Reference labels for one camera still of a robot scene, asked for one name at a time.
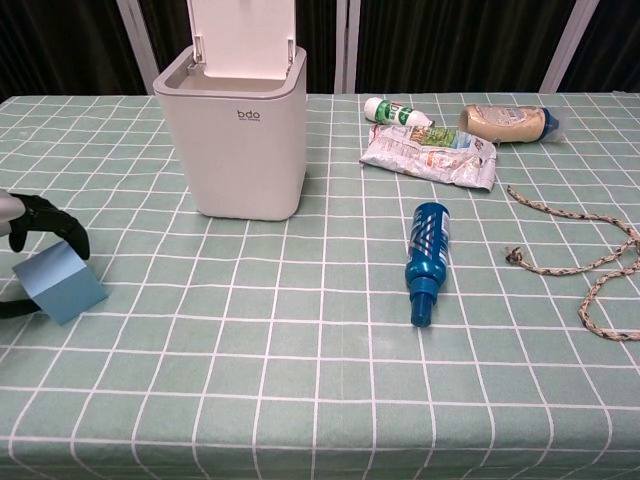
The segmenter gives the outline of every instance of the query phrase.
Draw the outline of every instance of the white bottle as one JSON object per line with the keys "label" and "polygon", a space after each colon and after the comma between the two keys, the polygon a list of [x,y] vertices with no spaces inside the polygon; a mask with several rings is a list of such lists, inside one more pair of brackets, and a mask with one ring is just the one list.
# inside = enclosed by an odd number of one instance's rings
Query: white bottle
{"label": "white bottle", "polygon": [[557,141],[560,122],[549,109],[467,105],[460,113],[460,130],[494,143]]}
{"label": "white bottle", "polygon": [[434,123],[433,120],[418,110],[378,97],[373,97],[366,101],[364,104],[364,116],[371,122],[383,125],[428,128]]}

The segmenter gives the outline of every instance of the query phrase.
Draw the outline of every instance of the beige bottle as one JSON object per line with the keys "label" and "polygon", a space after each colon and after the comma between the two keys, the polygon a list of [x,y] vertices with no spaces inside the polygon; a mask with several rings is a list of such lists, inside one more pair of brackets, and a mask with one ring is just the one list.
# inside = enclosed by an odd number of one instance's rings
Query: beige bottle
{"label": "beige bottle", "polygon": [[543,107],[467,105],[460,130],[494,143],[557,140],[560,122]]}

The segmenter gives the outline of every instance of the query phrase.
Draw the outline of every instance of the blue sponge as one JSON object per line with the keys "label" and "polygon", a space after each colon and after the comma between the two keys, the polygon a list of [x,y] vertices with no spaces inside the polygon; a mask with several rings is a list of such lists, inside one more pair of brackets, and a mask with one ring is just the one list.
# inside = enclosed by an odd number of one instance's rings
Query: blue sponge
{"label": "blue sponge", "polygon": [[27,294],[63,325],[107,298],[93,272],[67,242],[60,242],[13,267]]}

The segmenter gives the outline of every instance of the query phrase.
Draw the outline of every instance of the blue spray bottle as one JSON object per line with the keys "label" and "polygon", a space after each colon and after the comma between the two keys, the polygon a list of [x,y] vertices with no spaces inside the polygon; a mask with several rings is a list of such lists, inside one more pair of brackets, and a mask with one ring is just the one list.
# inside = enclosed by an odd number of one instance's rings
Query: blue spray bottle
{"label": "blue spray bottle", "polygon": [[411,323],[431,324],[431,307],[447,278],[449,211],[439,203],[423,203],[413,215],[405,279],[410,291]]}

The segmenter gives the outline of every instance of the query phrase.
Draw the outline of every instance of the robotic arm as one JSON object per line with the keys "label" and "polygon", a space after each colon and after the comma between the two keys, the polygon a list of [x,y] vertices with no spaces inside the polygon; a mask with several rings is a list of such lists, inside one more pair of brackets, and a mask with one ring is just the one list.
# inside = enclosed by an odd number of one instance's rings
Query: robotic arm
{"label": "robotic arm", "polygon": [[[90,256],[87,232],[74,217],[37,195],[11,194],[0,189],[0,237],[9,235],[11,250],[21,252],[30,231],[55,233],[83,260]],[[37,310],[39,307],[29,299],[0,302],[0,318]]]}

